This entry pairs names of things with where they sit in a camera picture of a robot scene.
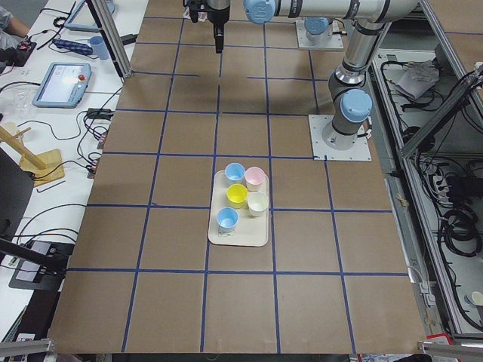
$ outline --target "tray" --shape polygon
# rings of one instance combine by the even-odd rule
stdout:
[[[269,210],[265,215],[252,217],[248,206],[236,209],[238,224],[235,231],[230,233],[219,232],[217,223],[218,211],[229,206],[226,198],[228,182],[225,171],[218,171],[214,176],[213,195],[211,197],[210,223],[208,226],[208,240],[216,245],[232,245],[239,247],[262,247],[269,240]],[[269,194],[268,178],[265,178],[261,192]]]

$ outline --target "person's arm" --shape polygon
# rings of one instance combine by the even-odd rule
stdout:
[[[30,28],[18,20],[16,17],[12,17],[10,23],[5,28],[8,34],[25,37],[29,33]]]

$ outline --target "yellow cup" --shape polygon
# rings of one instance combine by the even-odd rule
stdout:
[[[236,183],[226,191],[229,206],[234,209],[241,209],[247,202],[248,190],[243,185]]]

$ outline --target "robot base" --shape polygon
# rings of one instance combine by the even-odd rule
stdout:
[[[369,150],[366,137],[357,138],[354,146],[346,151],[333,149],[322,139],[322,131],[332,121],[332,118],[333,115],[309,115],[310,138],[312,139],[314,160],[371,161],[371,151]],[[359,133],[364,132],[364,128],[361,126]]]
[[[298,20],[295,22],[297,27],[297,40],[299,42],[300,49],[320,49],[326,51],[343,51],[344,44],[342,43],[342,38],[340,35],[328,35],[327,32],[316,37],[316,41],[312,41],[307,38],[305,26],[303,25],[303,20]],[[339,31],[339,24],[336,21],[332,23],[333,31]]]

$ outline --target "person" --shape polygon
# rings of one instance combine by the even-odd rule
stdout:
[[[0,49],[16,48],[18,40],[12,35],[24,38],[30,28],[0,6]]]

